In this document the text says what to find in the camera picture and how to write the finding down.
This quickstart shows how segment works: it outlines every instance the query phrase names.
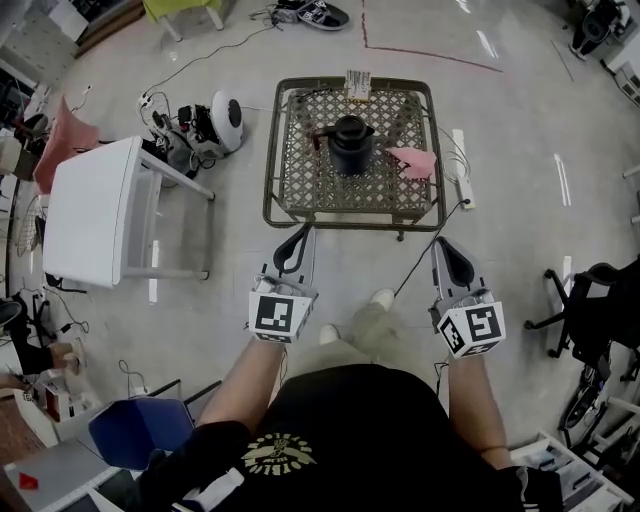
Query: pink cloth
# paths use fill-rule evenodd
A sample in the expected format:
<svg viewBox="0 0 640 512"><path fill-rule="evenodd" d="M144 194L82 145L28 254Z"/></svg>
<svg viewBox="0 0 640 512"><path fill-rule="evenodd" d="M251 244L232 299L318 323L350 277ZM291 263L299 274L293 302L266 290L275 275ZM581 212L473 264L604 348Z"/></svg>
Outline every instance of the pink cloth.
<svg viewBox="0 0 640 512"><path fill-rule="evenodd" d="M33 171L40 192L50 194L58 165L76 156L77 148L98 147L98 136L98 128L77 119L69 110L63 96L42 158Z"/></svg>
<svg viewBox="0 0 640 512"><path fill-rule="evenodd" d="M403 171L411 180L427 179L435 171L437 157L433 151L422 151L416 148L387 148L387 151L401 162L408 164Z"/></svg>

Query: black t-shirt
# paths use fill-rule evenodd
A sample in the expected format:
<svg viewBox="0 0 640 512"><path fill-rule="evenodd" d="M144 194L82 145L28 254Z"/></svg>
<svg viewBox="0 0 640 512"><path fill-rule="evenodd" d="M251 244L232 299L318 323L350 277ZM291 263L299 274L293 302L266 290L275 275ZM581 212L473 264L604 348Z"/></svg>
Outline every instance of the black t-shirt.
<svg viewBox="0 0 640 512"><path fill-rule="evenodd" d="M128 510L169 510L230 468L245 478L216 511L562 510L555 474L496 471L451 428L417 377L353 365L287 381L256 435L238 422L197 428L138 480Z"/></svg>

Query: floor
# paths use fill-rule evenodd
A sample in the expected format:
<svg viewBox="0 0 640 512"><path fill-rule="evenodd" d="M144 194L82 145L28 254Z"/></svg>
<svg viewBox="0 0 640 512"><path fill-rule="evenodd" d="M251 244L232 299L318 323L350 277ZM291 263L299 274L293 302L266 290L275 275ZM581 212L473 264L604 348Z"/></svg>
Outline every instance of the floor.
<svg viewBox="0 0 640 512"><path fill-rule="evenodd" d="M185 35L180 43L142 19L77 61L62 91L74 106L93 85L78 117L98 126L101 138L145 134L138 97L192 58L261 28L248 13L263 4L240 0L222 32L203 10L183 13L176 20ZM288 77L358 68L428 83L440 126L464 130L477 201L475 210L456 213L443 234L476 256L504 306L507 340L486 360L509 441L521 443L539 429L555 433L581 365L569 354L546 356L545 343L557 339L557 330L524 332L522 324L548 316L557 302L542 279L546 268L562 274L566 256L574 272L599 261L624 266L638 253L629 217L637 213L640 184L623 180L621 172L640 161L640 112L597 61L583 64L569 54L571 31L562 30L562 20L541 1L336 4L352 18L342 32L284 25L194 63L157 90L168 95L173 112L207 103L221 88L233 91L241 105L268 110L276 84ZM244 114L244 146L198 177L217 193L213 210L180 189L161 198L160 266L197 269L208 261L210 279L132 280L114 290L90 287L88 296L65 295L74 317L90 323L88 334L74 327L65 336L83 337L88 375L105 400L126 396L121 358L150 387L181 378L188 392L223 378L249 339L243 328L253 276L288 234L270 228L261 214L271 113ZM558 161L570 190L564 204ZM450 208L456 192L448 186ZM29 194L23 188L19 208ZM409 234L399 243L391 232L320 231L314 274L320 298L291 350L290 371L316 346L324 323L344 327L370 294L397 287L430 236ZM41 253L32 254L12 258L14 291L40 282ZM447 353L426 313L434 297L425 259L394 306L406 338L397 347L402 364L432 385L433 363ZM66 323L57 298L52 303L56 325ZM631 398L635 386L617 379L627 359L626 350L614 348L608 388ZM446 383L442 395L446 404Z"/></svg>

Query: beige pants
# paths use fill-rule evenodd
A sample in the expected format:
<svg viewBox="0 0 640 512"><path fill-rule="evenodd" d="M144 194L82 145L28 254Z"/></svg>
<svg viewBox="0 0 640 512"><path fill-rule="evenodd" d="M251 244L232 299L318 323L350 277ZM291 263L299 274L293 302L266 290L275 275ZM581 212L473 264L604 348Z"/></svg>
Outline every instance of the beige pants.
<svg viewBox="0 0 640 512"><path fill-rule="evenodd" d="M341 339L296 354L289 376L363 363L410 371L399 357L402 343L395 324L380 304L367 304L354 315L348 332L340 333Z"/></svg>

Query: red object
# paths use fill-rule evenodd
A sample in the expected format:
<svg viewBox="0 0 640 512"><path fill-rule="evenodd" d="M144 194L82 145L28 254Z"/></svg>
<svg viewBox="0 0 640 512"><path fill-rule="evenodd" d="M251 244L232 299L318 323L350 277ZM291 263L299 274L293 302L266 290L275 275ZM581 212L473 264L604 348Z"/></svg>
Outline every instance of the red object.
<svg viewBox="0 0 640 512"><path fill-rule="evenodd" d="M35 491L38 488L38 479L32 476L20 473L20 489Z"/></svg>
<svg viewBox="0 0 640 512"><path fill-rule="evenodd" d="M98 128L77 119L63 96L42 158L33 171L40 192L51 194L53 177L59 164L76 156L78 150L86 151L99 145Z"/></svg>

